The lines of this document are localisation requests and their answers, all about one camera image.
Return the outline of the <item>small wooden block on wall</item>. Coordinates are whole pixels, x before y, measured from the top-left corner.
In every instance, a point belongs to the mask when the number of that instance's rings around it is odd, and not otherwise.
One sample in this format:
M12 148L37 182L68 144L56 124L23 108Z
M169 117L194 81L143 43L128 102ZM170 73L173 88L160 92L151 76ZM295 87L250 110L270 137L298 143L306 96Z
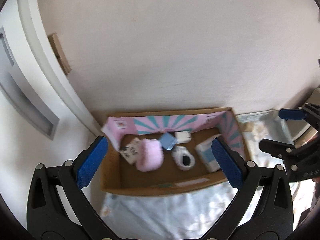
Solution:
M48 41L51 45L51 48L55 54L55 57L63 70L64 74L67 76L71 71L71 66L69 65L67 58L64 54L64 51L61 47L61 43L56 33L48 35Z

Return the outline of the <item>open cardboard box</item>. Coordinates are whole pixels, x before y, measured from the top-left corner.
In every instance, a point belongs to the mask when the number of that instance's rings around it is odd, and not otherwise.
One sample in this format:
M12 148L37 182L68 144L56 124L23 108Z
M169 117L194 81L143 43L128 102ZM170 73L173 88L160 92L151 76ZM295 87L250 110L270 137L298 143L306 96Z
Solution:
M101 130L108 152L100 188L112 194L164 196L224 182L211 150L216 137L251 158L231 108L111 114Z

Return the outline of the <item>black white floral pouch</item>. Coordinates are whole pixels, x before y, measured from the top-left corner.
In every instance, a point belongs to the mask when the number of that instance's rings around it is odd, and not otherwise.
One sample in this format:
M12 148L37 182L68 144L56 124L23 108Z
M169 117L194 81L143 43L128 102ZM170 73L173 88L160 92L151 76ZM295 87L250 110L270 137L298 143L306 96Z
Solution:
M134 138L127 145L119 150L120 155L130 164L133 165L140 155L142 141Z

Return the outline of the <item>small white cube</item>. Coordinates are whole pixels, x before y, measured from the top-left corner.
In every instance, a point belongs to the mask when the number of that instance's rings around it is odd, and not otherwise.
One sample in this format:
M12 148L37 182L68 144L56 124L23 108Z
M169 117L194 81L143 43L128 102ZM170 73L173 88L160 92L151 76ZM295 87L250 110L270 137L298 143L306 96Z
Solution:
M191 133L188 131L175 132L177 144L185 144L191 141Z

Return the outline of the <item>white blue Super Deer box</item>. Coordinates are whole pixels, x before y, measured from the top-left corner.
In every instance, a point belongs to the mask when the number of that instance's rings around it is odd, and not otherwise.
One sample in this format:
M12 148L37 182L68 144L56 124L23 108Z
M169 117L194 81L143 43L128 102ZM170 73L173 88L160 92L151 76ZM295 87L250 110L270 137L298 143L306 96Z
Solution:
M199 158L202 160L209 173L216 172L220 169L220 166L212 153L212 142L219 136L220 134L216 134L195 146Z

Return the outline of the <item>small wooden cylinder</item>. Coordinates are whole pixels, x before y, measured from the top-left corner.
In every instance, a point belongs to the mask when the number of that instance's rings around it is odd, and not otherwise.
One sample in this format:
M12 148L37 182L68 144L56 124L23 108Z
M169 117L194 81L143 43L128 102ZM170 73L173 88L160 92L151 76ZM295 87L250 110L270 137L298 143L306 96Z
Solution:
M242 131L243 132L252 132L254 129L254 122L244 122L242 123Z

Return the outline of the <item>pink fluffy headband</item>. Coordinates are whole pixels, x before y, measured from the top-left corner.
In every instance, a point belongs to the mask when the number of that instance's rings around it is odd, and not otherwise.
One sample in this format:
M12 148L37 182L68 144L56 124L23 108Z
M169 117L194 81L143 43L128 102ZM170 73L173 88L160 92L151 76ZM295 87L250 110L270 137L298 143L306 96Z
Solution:
M161 167L164 161L163 148L157 139L143 139L135 166L140 172L150 172Z

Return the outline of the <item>small blue box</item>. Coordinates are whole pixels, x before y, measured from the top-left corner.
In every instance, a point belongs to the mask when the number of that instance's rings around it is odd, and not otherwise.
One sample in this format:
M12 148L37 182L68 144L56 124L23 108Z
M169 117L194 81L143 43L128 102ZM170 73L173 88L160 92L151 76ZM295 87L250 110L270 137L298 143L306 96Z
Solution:
M163 133L159 138L159 142L163 149L171 151L177 144L177 139L170 133Z

